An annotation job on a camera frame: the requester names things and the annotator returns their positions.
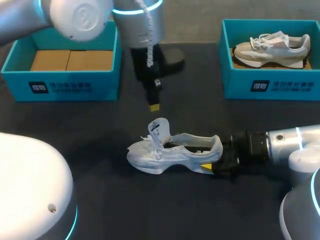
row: cable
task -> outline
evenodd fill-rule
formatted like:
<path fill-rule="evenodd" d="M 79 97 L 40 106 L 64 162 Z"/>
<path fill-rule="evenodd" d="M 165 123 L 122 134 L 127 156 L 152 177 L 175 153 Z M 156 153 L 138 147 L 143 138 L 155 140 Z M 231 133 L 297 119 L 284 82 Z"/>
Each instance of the cable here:
<path fill-rule="evenodd" d="M 142 10 L 144 11 L 144 13 L 146 15 L 146 19 L 148 22 L 148 50 L 147 50 L 146 65 L 148 66 L 148 68 L 151 68 L 151 66 L 154 65 L 154 44 L 153 44 L 154 21 L 150 15 L 150 12 L 149 12 L 144 0 L 134 0 L 134 2 L 136 4 L 139 4 L 140 8 L 142 8 Z"/>

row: shoe sole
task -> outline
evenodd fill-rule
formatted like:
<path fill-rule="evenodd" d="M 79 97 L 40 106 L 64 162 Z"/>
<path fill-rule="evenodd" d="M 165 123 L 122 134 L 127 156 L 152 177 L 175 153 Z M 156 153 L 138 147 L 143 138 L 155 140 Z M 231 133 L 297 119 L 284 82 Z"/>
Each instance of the shoe sole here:
<path fill-rule="evenodd" d="M 239 65 L 260 69 L 265 64 L 275 63 L 290 69 L 304 69 L 307 64 L 307 58 L 303 60 L 281 60 L 281 61 L 249 61 L 237 56 L 233 56 L 233 61 Z"/>
<path fill-rule="evenodd" d="M 147 173 L 147 174 L 154 174 L 154 175 L 160 175 L 162 174 L 165 170 L 167 170 L 168 168 L 170 168 L 171 166 L 174 166 L 174 165 L 183 165 L 185 167 L 187 167 L 189 170 L 193 171 L 193 172 L 196 172 L 196 173 L 200 173 L 200 174 L 209 174 L 209 175 L 212 175 L 213 172 L 208 170 L 208 169 L 205 169 L 203 167 L 201 167 L 201 165 L 203 164 L 210 164 L 211 162 L 208 162 L 208 163 L 189 163 L 189 164 L 183 164 L 183 163 L 175 163 L 175 164 L 166 164 L 166 165 L 162 165 L 162 166 L 157 166 L 157 168 L 148 168 L 148 167 L 141 167 L 141 166 L 137 166 L 135 164 L 133 164 L 132 162 L 130 162 L 128 160 L 128 162 L 136 169 L 144 172 L 144 173 Z"/>

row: shoe box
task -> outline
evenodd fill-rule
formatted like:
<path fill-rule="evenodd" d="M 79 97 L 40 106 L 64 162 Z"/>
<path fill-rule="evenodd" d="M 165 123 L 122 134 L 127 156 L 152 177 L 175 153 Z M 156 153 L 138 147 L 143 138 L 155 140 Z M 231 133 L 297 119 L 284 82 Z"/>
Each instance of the shoe box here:
<path fill-rule="evenodd" d="M 310 53 L 303 69 L 268 63 L 259 69 L 234 61 L 232 49 L 250 37 L 282 31 L 308 34 Z M 315 20 L 224 19 L 218 44 L 220 72 L 227 99 L 320 100 L 320 25 Z"/>
<path fill-rule="evenodd" d="M 113 21 L 88 42 L 48 28 L 14 42 L 1 75 L 19 102 L 112 101 L 118 98 L 121 57 Z"/>

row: shoelace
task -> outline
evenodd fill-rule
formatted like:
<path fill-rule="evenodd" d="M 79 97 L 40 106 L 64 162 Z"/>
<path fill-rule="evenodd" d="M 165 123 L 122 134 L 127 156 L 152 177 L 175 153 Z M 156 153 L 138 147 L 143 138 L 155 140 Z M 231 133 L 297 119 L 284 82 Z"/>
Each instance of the shoelace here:
<path fill-rule="evenodd" d="M 255 38 L 255 39 L 253 37 L 250 37 L 251 47 L 255 50 L 257 50 L 260 47 L 273 47 L 273 45 L 270 44 L 266 38 L 264 38 L 269 35 L 270 35 L 269 33 L 261 34 L 259 38 Z"/>
<path fill-rule="evenodd" d="M 162 152 L 169 152 L 168 150 L 166 150 L 165 148 L 163 149 L 159 149 L 155 144 L 154 144 L 154 140 L 152 139 L 151 135 L 148 135 L 147 137 L 143 137 L 141 136 L 141 138 L 144 141 L 151 141 L 152 142 L 152 146 L 153 146 L 153 151 L 152 153 L 154 154 L 155 158 L 157 160 L 159 160 L 161 158 Z"/>

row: gray wall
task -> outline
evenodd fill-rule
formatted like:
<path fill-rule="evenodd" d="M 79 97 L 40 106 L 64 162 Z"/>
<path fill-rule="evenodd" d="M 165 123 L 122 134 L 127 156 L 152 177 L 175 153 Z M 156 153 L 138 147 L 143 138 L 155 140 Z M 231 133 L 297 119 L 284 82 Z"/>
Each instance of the gray wall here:
<path fill-rule="evenodd" d="M 225 18 L 320 20 L 320 0 L 164 0 L 164 12 L 164 42 L 210 43 Z"/>

